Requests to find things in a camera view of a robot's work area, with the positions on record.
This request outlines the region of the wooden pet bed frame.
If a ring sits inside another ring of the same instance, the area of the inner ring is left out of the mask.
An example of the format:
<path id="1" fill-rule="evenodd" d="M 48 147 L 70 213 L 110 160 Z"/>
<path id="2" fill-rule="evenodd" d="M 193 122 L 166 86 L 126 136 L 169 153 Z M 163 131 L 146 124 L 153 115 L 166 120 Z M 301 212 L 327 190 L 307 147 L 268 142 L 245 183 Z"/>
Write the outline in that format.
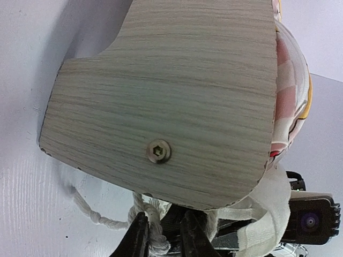
<path id="1" fill-rule="evenodd" d="M 276 47 L 271 1 L 133 1 L 106 50 L 60 68 L 39 145 L 137 193 L 232 205 L 269 160 Z"/>

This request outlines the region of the duck print ruffled bed cover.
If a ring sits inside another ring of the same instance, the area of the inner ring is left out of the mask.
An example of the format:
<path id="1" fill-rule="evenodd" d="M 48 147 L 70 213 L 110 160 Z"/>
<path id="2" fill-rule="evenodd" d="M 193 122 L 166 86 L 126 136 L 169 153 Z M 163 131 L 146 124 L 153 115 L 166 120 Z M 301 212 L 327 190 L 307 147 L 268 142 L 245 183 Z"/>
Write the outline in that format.
<path id="1" fill-rule="evenodd" d="M 302 128 L 312 104 L 312 80 L 306 59 L 297 41 L 282 24 L 281 3 L 273 1 L 277 35 L 277 103 L 268 167 L 257 187 L 242 201 L 226 208 L 206 212 L 204 234 L 213 240 L 220 218 L 248 221 L 238 230 L 237 256 L 264 256 L 280 243 L 290 218 L 291 186 L 285 169 L 279 164 Z M 127 229 L 136 215 L 143 211 L 150 222 L 150 256 L 165 256 L 172 241 L 165 236 L 161 220 L 172 212 L 172 204 L 133 194 L 133 206 L 125 222 L 111 220 L 93 211 L 75 187 L 70 188 L 73 201 L 95 224 L 110 229 Z"/>

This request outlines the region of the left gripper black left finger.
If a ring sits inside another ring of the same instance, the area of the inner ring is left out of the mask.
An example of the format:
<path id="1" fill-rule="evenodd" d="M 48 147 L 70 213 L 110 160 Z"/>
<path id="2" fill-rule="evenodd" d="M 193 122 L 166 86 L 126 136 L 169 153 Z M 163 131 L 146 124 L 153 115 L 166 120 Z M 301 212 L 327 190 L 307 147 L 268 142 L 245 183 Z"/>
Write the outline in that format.
<path id="1" fill-rule="evenodd" d="M 148 217 L 144 212 L 139 212 L 110 257 L 147 257 L 148 244 Z"/>

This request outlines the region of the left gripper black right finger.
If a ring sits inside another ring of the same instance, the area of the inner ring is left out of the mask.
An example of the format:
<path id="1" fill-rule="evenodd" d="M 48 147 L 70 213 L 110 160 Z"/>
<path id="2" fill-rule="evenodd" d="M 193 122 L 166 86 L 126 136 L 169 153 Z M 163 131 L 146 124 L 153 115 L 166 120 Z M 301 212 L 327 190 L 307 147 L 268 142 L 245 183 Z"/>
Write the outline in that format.
<path id="1" fill-rule="evenodd" d="M 180 223 L 181 256 L 184 257 L 220 257 L 193 213 L 187 211 Z"/>

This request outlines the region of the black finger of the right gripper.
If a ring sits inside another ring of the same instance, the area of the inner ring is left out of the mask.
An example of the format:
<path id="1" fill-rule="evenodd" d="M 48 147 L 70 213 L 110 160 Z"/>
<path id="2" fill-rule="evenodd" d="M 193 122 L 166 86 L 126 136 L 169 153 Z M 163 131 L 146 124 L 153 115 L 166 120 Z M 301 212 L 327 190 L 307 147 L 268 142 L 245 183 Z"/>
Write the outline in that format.
<path id="1" fill-rule="evenodd" d="M 172 205 L 161 226 L 163 235 L 170 242 L 169 253 L 235 253 L 238 251 L 237 231 L 240 221 L 219 219 L 219 231 L 210 240 L 205 228 L 209 214 Z"/>

